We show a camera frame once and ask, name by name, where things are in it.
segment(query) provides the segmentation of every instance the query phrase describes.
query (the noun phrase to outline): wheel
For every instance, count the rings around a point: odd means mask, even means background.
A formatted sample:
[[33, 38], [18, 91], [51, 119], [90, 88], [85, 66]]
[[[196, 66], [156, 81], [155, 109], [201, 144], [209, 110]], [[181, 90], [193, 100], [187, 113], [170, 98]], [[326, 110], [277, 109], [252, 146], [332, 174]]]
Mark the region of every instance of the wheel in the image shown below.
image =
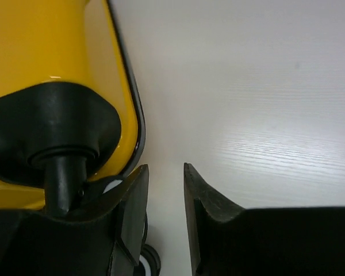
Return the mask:
[[158, 276], [161, 260], [156, 250], [147, 244], [143, 245], [139, 256], [139, 265], [134, 269], [133, 276]]

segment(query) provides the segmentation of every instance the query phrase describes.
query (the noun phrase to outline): black cylindrical shaft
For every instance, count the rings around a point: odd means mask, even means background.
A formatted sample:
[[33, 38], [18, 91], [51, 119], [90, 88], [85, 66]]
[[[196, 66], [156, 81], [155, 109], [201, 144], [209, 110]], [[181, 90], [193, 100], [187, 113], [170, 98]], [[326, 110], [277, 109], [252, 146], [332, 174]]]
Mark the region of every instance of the black cylindrical shaft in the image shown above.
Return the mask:
[[87, 180], [84, 156], [53, 156], [45, 163], [46, 213], [54, 217], [65, 216]]

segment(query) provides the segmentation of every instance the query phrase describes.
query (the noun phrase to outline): white surface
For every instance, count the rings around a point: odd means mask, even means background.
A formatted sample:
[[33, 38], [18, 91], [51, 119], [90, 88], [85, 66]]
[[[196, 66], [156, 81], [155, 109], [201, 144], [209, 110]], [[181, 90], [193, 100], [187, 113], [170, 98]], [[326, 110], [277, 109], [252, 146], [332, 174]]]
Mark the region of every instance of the white surface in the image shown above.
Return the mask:
[[109, 190], [114, 189], [117, 185], [119, 185], [122, 180], [113, 180], [111, 181], [103, 190], [103, 193], [107, 193]]
[[246, 208], [345, 205], [345, 0], [115, 4], [162, 276], [191, 275], [183, 162]]

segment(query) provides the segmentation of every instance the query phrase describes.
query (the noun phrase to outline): yellow robot body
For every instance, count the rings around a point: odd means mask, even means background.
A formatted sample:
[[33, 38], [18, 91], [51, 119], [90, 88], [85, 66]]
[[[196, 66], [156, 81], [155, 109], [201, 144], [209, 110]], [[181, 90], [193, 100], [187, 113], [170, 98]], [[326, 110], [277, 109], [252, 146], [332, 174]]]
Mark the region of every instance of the yellow robot body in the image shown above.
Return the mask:
[[[144, 144], [144, 119], [107, 0], [0, 1], [0, 98], [48, 82], [86, 86], [117, 111], [121, 136], [92, 180], [127, 174]], [[0, 180], [0, 208], [40, 209], [44, 190]]]

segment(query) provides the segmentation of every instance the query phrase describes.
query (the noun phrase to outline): yellow plastic housing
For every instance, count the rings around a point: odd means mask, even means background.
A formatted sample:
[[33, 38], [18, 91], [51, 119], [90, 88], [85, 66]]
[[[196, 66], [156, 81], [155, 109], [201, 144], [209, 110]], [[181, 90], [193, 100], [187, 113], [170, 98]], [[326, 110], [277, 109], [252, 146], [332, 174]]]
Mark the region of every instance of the yellow plastic housing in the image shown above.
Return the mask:
[[[0, 97], [57, 81], [87, 86], [118, 111], [120, 142], [92, 178], [118, 174], [135, 150], [138, 120], [107, 1], [0, 1]], [[43, 189], [0, 181], [0, 208], [43, 205]]]

